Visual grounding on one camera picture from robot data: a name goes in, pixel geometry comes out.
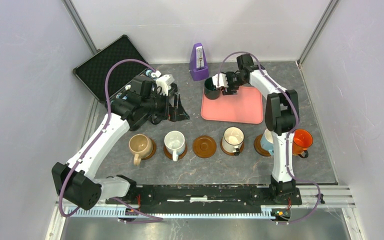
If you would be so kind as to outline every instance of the gray floor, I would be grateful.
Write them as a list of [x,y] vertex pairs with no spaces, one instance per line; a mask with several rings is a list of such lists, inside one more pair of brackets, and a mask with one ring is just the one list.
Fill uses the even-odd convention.
[[[308,210],[292,209],[292,219]],[[63,240],[347,240],[350,239],[341,209],[317,209],[308,219],[276,226],[265,219],[165,219],[147,224],[123,224],[114,218],[70,217]]]
[[[295,62],[264,62],[268,73],[283,87],[295,89],[298,92],[300,128],[308,130],[314,143],[309,149],[306,159],[293,157],[295,175],[304,180],[314,180],[318,183],[334,183],[335,175],[327,150],[322,141],[319,126]],[[210,63],[210,75],[215,75],[220,64]],[[264,132],[266,125],[245,124],[204,120],[200,116],[203,81],[192,81],[188,72],[188,64],[155,65],[163,74],[172,74],[179,87],[181,101],[190,120],[180,122],[163,121],[158,126],[149,122],[135,132],[126,133],[108,153],[99,167],[96,177],[105,178],[117,174],[125,175],[138,184],[264,184],[270,182],[273,169],[273,157],[262,157],[255,152],[254,139]],[[225,63],[223,71],[237,70],[236,63]],[[105,109],[102,107],[98,121],[103,118]],[[245,134],[245,148],[240,156],[228,156],[219,146],[220,139],[227,127],[235,126]],[[178,162],[166,158],[163,153],[164,136],[170,131],[178,130],[186,137],[188,152]],[[157,144],[155,155],[144,160],[140,166],[133,165],[133,156],[129,152],[129,139],[138,133],[154,139]],[[195,138],[208,135],[217,142],[216,153],[207,159],[197,157],[192,144]]]

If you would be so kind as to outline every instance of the mug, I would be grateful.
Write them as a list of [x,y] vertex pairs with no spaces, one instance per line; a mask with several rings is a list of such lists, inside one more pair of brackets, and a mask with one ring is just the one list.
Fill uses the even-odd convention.
[[134,155],[133,164],[139,166],[143,158],[148,157],[153,151],[153,144],[149,137],[143,134],[136,134],[128,141],[128,148]]
[[214,86],[213,78],[209,77],[204,82],[204,95],[207,99],[215,100],[220,96],[220,90]]
[[295,130],[292,143],[292,154],[305,159],[309,157],[307,149],[313,144],[313,136],[305,129]]
[[262,149],[266,150],[270,155],[273,156],[275,149],[273,146],[272,132],[270,132],[268,129],[266,129],[264,131],[264,134],[262,135],[259,143],[260,143]]
[[221,145],[228,153],[233,153],[235,156],[239,155],[239,149],[244,143],[244,132],[234,126],[227,128],[223,134]]
[[179,155],[185,151],[185,136],[179,131],[171,131],[165,135],[164,145],[167,151],[172,154],[173,161],[177,162]]

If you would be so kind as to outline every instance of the light blue mug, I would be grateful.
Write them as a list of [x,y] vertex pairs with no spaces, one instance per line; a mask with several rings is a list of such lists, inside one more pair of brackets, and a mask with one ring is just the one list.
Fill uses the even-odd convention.
[[275,152],[273,146],[273,137],[272,133],[268,129],[264,131],[264,134],[262,135],[259,143],[262,149],[266,150],[270,155],[273,156],[273,153]]

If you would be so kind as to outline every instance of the pink tray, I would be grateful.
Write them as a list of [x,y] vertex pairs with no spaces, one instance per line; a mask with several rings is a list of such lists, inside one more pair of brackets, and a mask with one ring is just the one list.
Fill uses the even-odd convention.
[[210,100],[202,94],[201,116],[205,120],[259,124],[263,121],[263,96],[255,87],[240,86],[237,95]]

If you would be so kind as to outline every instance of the brown coaster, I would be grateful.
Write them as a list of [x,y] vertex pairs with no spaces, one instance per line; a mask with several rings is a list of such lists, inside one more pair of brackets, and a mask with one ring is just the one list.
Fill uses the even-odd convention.
[[[240,148],[239,148],[239,153],[242,153],[242,151],[244,150],[244,146],[245,146],[245,141],[242,142],[242,146],[240,146]],[[221,148],[221,150],[223,150],[223,153],[225,153],[229,156],[235,155],[233,152],[228,152],[223,148],[223,137],[220,140],[220,148]]]
[[[182,153],[181,155],[179,155],[178,160],[182,159],[182,158],[186,155],[186,153],[188,152],[188,145],[186,144],[186,142],[185,142],[184,144],[185,144],[185,146],[184,146],[184,151],[183,151],[183,153]],[[168,159],[173,160],[173,156],[172,156],[172,154],[169,153],[169,151],[167,150],[166,145],[164,145],[164,154],[165,154],[165,156],[166,156]]]
[[151,139],[152,141],[152,152],[149,156],[145,157],[145,158],[142,158],[142,160],[147,160],[147,159],[150,159],[152,158],[152,156],[155,154],[155,152],[157,151],[157,144],[155,143],[155,141],[152,139],[152,138],[149,138]]
[[216,153],[217,143],[210,136],[199,136],[193,141],[193,152],[200,158],[207,159]]
[[261,144],[260,144],[260,141],[261,141],[261,138],[263,137],[262,134],[258,135],[255,140],[254,140],[254,149],[255,151],[260,154],[261,156],[264,156],[264,157],[271,157],[272,155],[270,155],[270,153],[266,150],[264,150],[262,147],[261,147]]

